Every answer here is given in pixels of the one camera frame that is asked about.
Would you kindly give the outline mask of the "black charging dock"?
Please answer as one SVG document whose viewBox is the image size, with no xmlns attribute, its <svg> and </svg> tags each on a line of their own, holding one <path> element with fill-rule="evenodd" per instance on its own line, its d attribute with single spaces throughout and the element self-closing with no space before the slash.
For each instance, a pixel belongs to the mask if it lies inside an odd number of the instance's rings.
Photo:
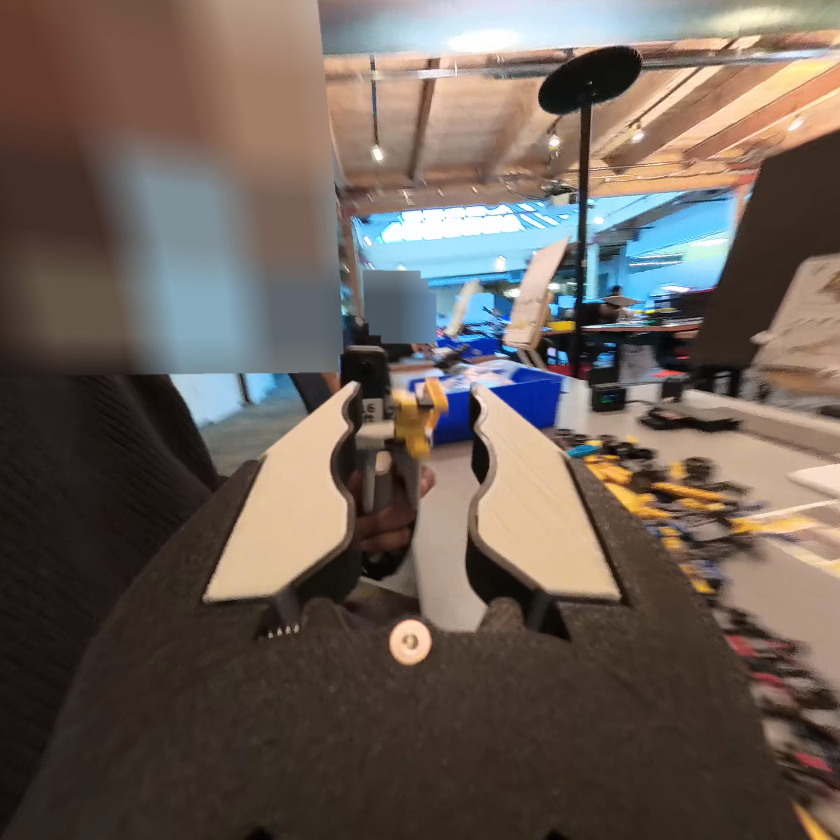
<svg viewBox="0 0 840 840">
<path fill-rule="evenodd" d="M 637 422 L 654 431 L 691 430 L 704 434 L 737 432 L 742 420 L 717 409 L 699 409 L 662 403 L 649 408 Z"/>
</svg>

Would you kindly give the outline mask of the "pile of toy building pieces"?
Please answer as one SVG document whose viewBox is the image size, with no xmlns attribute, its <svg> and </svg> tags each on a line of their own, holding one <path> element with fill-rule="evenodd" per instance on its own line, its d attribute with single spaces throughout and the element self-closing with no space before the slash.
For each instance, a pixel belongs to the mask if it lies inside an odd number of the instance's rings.
<svg viewBox="0 0 840 840">
<path fill-rule="evenodd" d="M 723 565 L 777 548 L 750 517 L 763 512 L 751 489 L 718 479 L 716 463 L 692 456 L 665 466 L 635 437 L 589 437 L 569 428 L 552 441 L 580 462 L 644 525 L 707 604 L 749 673 L 764 738 L 791 788 L 808 838 L 838 838 L 838 685 L 811 667 L 808 645 L 785 637 L 728 600 Z"/>
</svg>

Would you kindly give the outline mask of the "yellow toy connector block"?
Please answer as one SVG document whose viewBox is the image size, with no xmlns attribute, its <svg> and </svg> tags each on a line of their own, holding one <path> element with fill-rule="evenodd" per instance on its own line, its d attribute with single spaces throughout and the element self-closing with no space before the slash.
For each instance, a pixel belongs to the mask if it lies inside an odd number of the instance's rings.
<svg viewBox="0 0 840 840">
<path fill-rule="evenodd" d="M 410 458 L 427 458 L 438 420 L 448 413 L 448 397 L 441 379 L 426 378 L 420 392 L 395 389 L 392 403 L 394 441 L 404 447 Z"/>
</svg>

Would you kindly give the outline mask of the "black upright panel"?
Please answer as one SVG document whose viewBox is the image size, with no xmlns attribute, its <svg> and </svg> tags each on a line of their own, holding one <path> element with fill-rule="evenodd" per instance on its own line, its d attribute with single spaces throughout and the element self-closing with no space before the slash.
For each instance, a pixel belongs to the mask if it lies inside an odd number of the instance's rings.
<svg viewBox="0 0 840 840">
<path fill-rule="evenodd" d="M 839 248 L 839 132 L 764 162 L 692 345 L 697 367 L 746 369 L 800 264 Z"/>
</svg>

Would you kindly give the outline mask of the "clear plastic bag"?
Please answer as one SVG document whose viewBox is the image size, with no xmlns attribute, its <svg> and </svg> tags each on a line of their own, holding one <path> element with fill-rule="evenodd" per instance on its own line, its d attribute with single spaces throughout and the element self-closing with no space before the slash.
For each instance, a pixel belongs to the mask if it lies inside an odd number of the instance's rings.
<svg viewBox="0 0 840 840">
<path fill-rule="evenodd" d="M 516 376 L 529 368 L 510 359 L 493 359 L 462 365 L 447 381 L 451 392 L 467 392 L 473 385 L 497 388 L 515 383 Z"/>
</svg>

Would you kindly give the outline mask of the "large instruction board on easel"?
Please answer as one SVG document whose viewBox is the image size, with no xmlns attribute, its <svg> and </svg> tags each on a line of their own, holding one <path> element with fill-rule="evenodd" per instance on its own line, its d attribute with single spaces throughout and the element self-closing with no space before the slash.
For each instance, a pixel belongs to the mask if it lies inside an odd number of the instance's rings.
<svg viewBox="0 0 840 840">
<path fill-rule="evenodd" d="M 550 283 L 570 244 L 570 237 L 541 248 L 531 258 L 501 337 L 504 348 L 536 350 L 550 312 Z"/>
</svg>

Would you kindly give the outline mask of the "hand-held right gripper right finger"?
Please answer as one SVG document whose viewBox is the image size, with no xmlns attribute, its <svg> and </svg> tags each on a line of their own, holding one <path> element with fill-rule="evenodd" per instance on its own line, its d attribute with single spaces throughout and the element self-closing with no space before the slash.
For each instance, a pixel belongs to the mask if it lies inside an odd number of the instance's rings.
<svg viewBox="0 0 840 840">
<path fill-rule="evenodd" d="M 560 447 L 490 388 L 469 394 L 469 585 L 490 606 L 520 607 L 534 632 L 567 632 L 564 604 L 619 604 L 620 584 Z"/>
</svg>

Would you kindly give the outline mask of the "black stand pole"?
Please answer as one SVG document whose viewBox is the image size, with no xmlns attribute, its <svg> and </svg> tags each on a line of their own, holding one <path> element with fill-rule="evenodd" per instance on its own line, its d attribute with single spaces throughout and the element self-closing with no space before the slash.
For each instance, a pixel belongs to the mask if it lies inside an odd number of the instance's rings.
<svg viewBox="0 0 840 840">
<path fill-rule="evenodd" d="M 580 118 L 578 221 L 575 253 L 574 333 L 570 373 L 577 377 L 581 367 L 584 285 L 587 270 L 587 233 L 590 198 L 592 115 L 595 105 L 623 95 L 638 79 L 643 68 L 641 54 L 631 46 L 603 47 L 565 61 L 543 80 L 538 105 L 555 117 L 577 113 Z"/>
</svg>

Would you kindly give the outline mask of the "small instruction board on easel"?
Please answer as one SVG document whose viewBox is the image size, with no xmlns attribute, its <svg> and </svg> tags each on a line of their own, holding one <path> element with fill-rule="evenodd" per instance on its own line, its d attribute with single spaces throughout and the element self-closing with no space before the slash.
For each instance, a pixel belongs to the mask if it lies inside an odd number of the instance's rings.
<svg viewBox="0 0 840 840">
<path fill-rule="evenodd" d="M 462 286 L 455 300 L 452 317 L 445 328 L 445 336 L 450 339 L 455 339 L 460 335 L 469 309 L 469 303 L 479 290 L 480 281 L 478 279 L 469 280 Z"/>
</svg>

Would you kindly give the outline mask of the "white printed board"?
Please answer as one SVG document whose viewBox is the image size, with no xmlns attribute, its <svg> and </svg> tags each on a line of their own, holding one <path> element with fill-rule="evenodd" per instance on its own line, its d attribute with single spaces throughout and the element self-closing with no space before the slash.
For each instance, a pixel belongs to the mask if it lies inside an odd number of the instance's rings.
<svg viewBox="0 0 840 840">
<path fill-rule="evenodd" d="M 839 397 L 839 254 L 800 264 L 770 326 L 751 343 L 751 366 L 765 384 Z"/>
</svg>

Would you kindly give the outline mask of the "blue storage bin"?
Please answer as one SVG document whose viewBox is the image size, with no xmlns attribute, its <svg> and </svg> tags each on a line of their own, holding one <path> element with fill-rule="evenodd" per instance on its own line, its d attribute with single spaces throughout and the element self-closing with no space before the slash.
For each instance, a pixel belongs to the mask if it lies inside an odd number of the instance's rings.
<svg viewBox="0 0 840 840">
<path fill-rule="evenodd" d="M 564 376 L 529 367 L 519 373 L 514 384 L 489 388 L 505 404 L 521 414 L 538 429 L 552 427 L 557 417 L 561 396 L 564 393 Z M 440 375 L 441 384 L 448 397 L 448 413 L 442 415 L 434 430 L 435 446 L 460 443 L 471 438 L 469 420 L 469 391 L 451 392 L 447 381 L 452 374 Z"/>
<path fill-rule="evenodd" d="M 497 336 L 471 333 L 451 338 L 445 334 L 438 336 L 437 347 L 441 351 L 453 351 L 466 361 L 474 361 L 495 356 L 501 350 Z"/>
</svg>

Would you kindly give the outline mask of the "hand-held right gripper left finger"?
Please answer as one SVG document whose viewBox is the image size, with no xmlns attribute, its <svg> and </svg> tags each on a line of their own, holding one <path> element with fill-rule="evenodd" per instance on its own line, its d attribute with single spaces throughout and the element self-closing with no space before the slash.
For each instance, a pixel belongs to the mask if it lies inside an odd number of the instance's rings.
<svg viewBox="0 0 840 840">
<path fill-rule="evenodd" d="M 361 423 L 361 386 L 350 382 L 260 457 L 205 604 L 265 602 L 297 621 L 312 599 L 348 597 L 361 577 L 348 489 Z"/>
</svg>

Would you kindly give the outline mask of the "person's left hand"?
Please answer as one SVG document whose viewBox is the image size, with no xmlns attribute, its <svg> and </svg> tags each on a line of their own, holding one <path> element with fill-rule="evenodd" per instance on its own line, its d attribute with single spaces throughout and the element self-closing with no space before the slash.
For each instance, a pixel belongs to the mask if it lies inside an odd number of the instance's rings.
<svg viewBox="0 0 840 840">
<path fill-rule="evenodd" d="M 389 503 L 377 512 L 364 513 L 363 477 L 355 471 L 348 488 L 355 504 L 354 539 L 368 555 L 404 554 L 413 541 L 417 505 L 409 500 L 402 478 L 392 479 Z"/>
</svg>

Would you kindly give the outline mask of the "yellow printed instruction sheet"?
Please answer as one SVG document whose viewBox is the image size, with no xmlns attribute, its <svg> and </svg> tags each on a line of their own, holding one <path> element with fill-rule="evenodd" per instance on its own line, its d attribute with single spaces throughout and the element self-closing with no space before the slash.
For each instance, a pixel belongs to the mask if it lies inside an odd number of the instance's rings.
<svg viewBox="0 0 840 840">
<path fill-rule="evenodd" d="M 750 520 L 794 559 L 838 576 L 839 502 L 829 500 L 757 513 Z"/>
</svg>

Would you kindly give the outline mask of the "person's torso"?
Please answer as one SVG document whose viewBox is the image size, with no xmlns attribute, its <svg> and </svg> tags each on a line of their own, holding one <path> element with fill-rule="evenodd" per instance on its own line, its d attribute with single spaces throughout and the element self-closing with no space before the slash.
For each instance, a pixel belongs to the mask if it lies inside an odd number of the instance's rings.
<svg viewBox="0 0 840 840">
<path fill-rule="evenodd" d="M 168 374 L 2 375 L 3 830 L 90 641 L 224 480 Z"/>
</svg>

